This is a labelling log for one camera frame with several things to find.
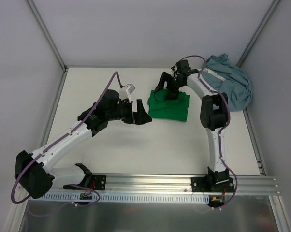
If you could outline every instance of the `metal frame bar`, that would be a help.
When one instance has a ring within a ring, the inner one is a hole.
[[[60,99],[60,96],[62,94],[62,90],[64,88],[64,83],[65,83],[65,80],[66,80],[67,72],[68,72],[68,69],[65,70],[61,75],[61,79],[60,79],[59,85],[58,85],[58,90],[57,90],[57,93],[56,93],[56,95],[54,97],[54,100],[53,100],[53,103],[52,103],[52,107],[51,107],[51,110],[50,110],[50,113],[49,113],[49,116],[48,116],[48,120],[47,120],[47,123],[46,123],[46,125],[44,127],[43,136],[42,136],[41,141],[39,143],[39,147],[42,147],[43,145],[45,145],[48,142],[48,138],[49,138],[50,131],[51,131],[51,128],[52,128],[53,120],[54,120],[54,117],[55,117],[55,113],[57,111],[59,99]]]
[[[256,28],[253,36],[251,37],[250,41],[247,44],[247,47],[245,48],[244,52],[242,53],[237,66],[241,67],[244,61],[247,59],[248,55],[250,54],[252,48],[254,47],[256,41],[260,37],[261,33],[263,32],[265,26],[269,22],[269,19],[273,15],[273,13],[276,11],[277,7],[281,3],[282,0],[273,0],[270,7],[268,8],[266,14],[262,18],[261,22],[259,23],[258,27]]]
[[[25,3],[27,4],[27,6],[29,7],[30,12],[32,13],[32,15],[34,16],[38,27],[40,28],[40,30],[42,31],[45,39],[47,40],[53,54],[55,55],[59,65],[61,66],[61,68],[63,69],[63,71],[66,71],[66,65],[62,59],[62,56],[60,55],[47,27],[45,26],[45,23],[43,21],[43,18],[41,17],[35,3],[33,0],[25,0]]]
[[[22,189],[20,191],[16,192],[16,199],[19,201],[23,198],[25,198],[28,195],[28,193]],[[26,209],[26,204],[13,204],[11,207],[9,214],[8,214],[8,219],[6,221],[6,224],[4,226],[4,232],[15,232],[19,231],[16,230],[17,228],[20,228],[22,218],[24,215]]]
[[[291,232],[291,223],[286,217],[286,211],[281,196],[269,196],[277,228],[280,232]]]
[[[247,129],[248,129],[248,133],[249,133],[250,138],[251,138],[251,142],[252,142],[253,150],[254,150],[254,153],[256,156],[256,160],[257,160],[259,168],[261,169],[261,174],[267,175],[267,168],[265,165],[265,161],[264,161],[264,158],[262,156],[260,147],[257,143],[254,126],[252,124],[252,121],[250,120],[250,116],[248,114],[247,109],[245,109],[243,111],[243,114],[244,114],[244,118],[245,118],[246,123],[247,123]]]
[[[161,175],[161,174],[103,174],[107,176],[105,192],[129,194],[189,194],[216,195],[213,192],[192,192],[191,178],[204,175]],[[237,195],[278,196],[277,180],[271,176],[240,175]],[[53,188],[53,192],[67,191]]]

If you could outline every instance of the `white cable tray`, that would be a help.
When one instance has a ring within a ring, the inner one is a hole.
[[[92,200],[81,200],[82,192],[56,192],[51,191],[35,201],[78,201],[91,202],[98,199],[95,193],[92,193]],[[188,203],[188,204],[209,204],[208,195],[181,195],[181,194],[130,194],[130,193],[100,193],[100,202],[114,203]]]

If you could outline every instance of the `black mounting bracket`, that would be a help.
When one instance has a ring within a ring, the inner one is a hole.
[[[94,182],[94,186],[92,188],[93,190],[99,190],[99,191],[105,190],[107,176],[93,175],[92,172],[85,165],[81,163],[76,163],[75,165],[78,166],[85,174],[83,180],[80,182],[80,184],[78,184],[78,186],[90,189],[92,186],[92,183]],[[64,189],[79,189],[71,185],[64,185],[63,188]]]
[[[211,186],[205,177],[192,177],[190,179],[190,185],[192,186],[192,192],[234,192],[233,179],[230,177],[228,181]]]
[[[92,181],[94,181],[94,190],[104,191],[106,188],[106,178],[105,175],[92,175]]]

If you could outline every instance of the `cable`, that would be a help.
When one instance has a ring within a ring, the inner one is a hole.
[[[86,192],[84,193],[84,195],[85,195],[85,196],[90,195],[90,194],[93,192],[92,190],[93,190],[94,186],[95,186],[95,182],[92,181],[92,183],[91,183],[91,187],[90,187],[90,191],[89,191],[89,190],[86,191]]]
[[[87,190],[87,191],[90,191],[90,190],[91,190],[92,192],[94,192],[94,193],[98,196],[98,199],[95,200],[95,201],[93,201],[93,202],[91,202],[91,203],[89,203],[89,204],[87,204],[87,205],[81,205],[81,204],[77,204],[77,203],[75,203],[75,202],[66,202],[66,203],[60,205],[60,206],[59,206],[56,210],[54,210],[52,213],[50,213],[50,214],[42,214],[42,215],[39,215],[39,214],[33,213],[33,212],[30,210],[29,205],[28,205],[27,212],[28,212],[30,215],[34,216],[34,217],[41,217],[41,218],[42,218],[42,217],[49,217],[49,216],[54,215],[58,210],[60,210],[61,208],[65,207],[66,205],[74,204],[76,207],[80,207],[80,208],[81,208],[81,207],[86,207],[86,206],[89,206],[89,205],[94,205],[94,204],[96,204],[97,202],[99,202],[99,200],[101,199],[100,194],[99,194],[97,191],[93,190],[93,189],[90,189],[90,188],[84,188],[84,187],[81,187],[81,186],[78,186],[78,185],[70,185],[70,186],[73,186],[73,187],[75,187],[75,188],[79,188],[79,189],[82,189],[82,190]]]
[[[198,55],[191,55],[191,56],[183,57],[181,60],[184,60],[184,59],[186,59],[186,58],[190,58],[190,57],[198,57],[198,58],[201,58],[201,59],[204,61],[204,64],[203,64],[201,70],[200,70],[199,73],[198,73],[198,80],[199,80],[199,81],[202,83],[202,85],[203,85],[207,90],[209,90],[211,93],[219,94],[219,95],[221,96],[221,98],[223,99],[223,102],[224,102],[224,104],[225,104],[225,106],[226,106],[226,109],[227,109],[227,123],[226,123],[226,125],[225,125],[224,127],[222,127],[222,128],[218,131],[218,149],[219,149],[219,158],[221,159],[222,164],[225,166],[225,168],[226,168],[228,171],[230,171],[230,172],[232,173],[232,175],[233,175],[234,178],[235,178],[236,183],[235,183],[234,192],[233,192],[232,196],[231,196],[230,199],[229,199],[229,200],[228,200],[228,201],[223,205],[223,206],[225,206],[228,202],[230,202],[230,201],[234,198],[234,196],[235,196],[235,194],[236,194],[236,192],[237,192],[237,189],[238,189],[238,177],[237,177],[237,175],[233,172],[233,170],[230,169],[230,167],[228,167],[228,165],[225,163],[225,161],[223,160],[223,154],[222,154],[221,133],[222,133],[222,131],[223,131],[226,127],[228,127],[228,125],[229,125],[230,122],[231,122],[231,112],[230,112],[230,110],[229,110],[229,107],[228,107],[227,101],[226,101],[225,97],[223,96],[223,94],[220,93],[220,92],[218,92],[218,91],[212,90],[211,87],[209,87],[208,84],[207,84],[206,82],[204,82],[204,81],[200,78],[200,75],[201,75],[202,71],[206,68],[206,60],[205,60],[205,58],[203,58],[203,57],[201,57],[201,56],[198,56]]]
[[[106,88],[103,90],[102,94],[100,95],[100,97],[98,98],[98,100],[95,102],[95,104],[93,105],[93,107],[91,108],[91,110],[89,111],[89,113],[86,115],[86,117],[75,127],[73,128],[70,133],[76,131],[87,119],[88,117],[93,113],[93,111],[96,109],[96,106],[98,105],[98,103],[102,100],[103,96],[105,95],[107,89],[110,87],[114,77],[117,75],[117,80],[118,80],[118,83],[120,85],[120,87],[123,87],[122,84],[121,84],[121,81],[120,81],[120,76],[118,74],[117,71],[115,71]],[[47,152],[50,148],[52,148],[54,145],[56,145],[57,143],[59,143],[60,141],[62,141],[64,138],[66,138],[67,136],[69,136],[69,133],[67,134],[64,134],[63,136],[61,136],[60,138],[58,138],[57,140],[55,140],[52,144],[50,144],[46,149],[43,150],[43,154],[45,152]],[[17,179],[15,180],[15,184],[12,188],[12,191],[11,191],[11,201],[14,203],[14,204],[21,204],[23,203],[24,201],[26,201],[30,196],[28,195],[27,197],[25,197],[24,199],[20,200],[20,201],[16,201],[15,200],[15,190],[16,190],[16,187],[17,187],[17,184],[20,182],[22,176],[24,175],[24,173],[30,168],[30,166],[36,161],[38,160],[41,156],[43,156],[43,154],[39,154],[36,158],[34,158],[23,170],[22,172],[20,173],[20,175],[17,177]]]
[[[81,186],[78,186],[78,185],[70,185],[70,186],[73,186],[73,187],[76,187],[76,188],[79,188],[79,189],[83,189],[83,190],[91,190],[92,192],[94,192],[94,193],[98,196],[98,199],[97,199],[96,201],[91,202],[91,203],[86,204],[86,205],[81,205],[81,204],[79,204],[78,207],[88,207],[88,206],[94,205],[94,204],[96,204],[97,202],[99,202],[100,199],[101,199],[100,194],[99,194],[97,191],[93,190],[93,189],[89,189],[89,188],[81,187]]]

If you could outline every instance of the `white table surface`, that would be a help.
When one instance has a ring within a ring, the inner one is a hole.
[[[150,91],[161,73],[169,69],[69,68],[49,141],[92,106],[114,71],[119,72],[123,85],[135,85],[132,100],[136,103],[136,99],[142,99],[148,111]],[[119,90],[116,78],[110,89]],[[56,167],[81,162],[95,173],[206,174],[209,147],[199,119],[201,100],[188,87],[180,90],[191,96],[186,123],[162,119],[141,126],[109,122],[106,129],[77,146]],[[231,113],[225,147],[227,164],[236,174],[260,174],[243,112]]]

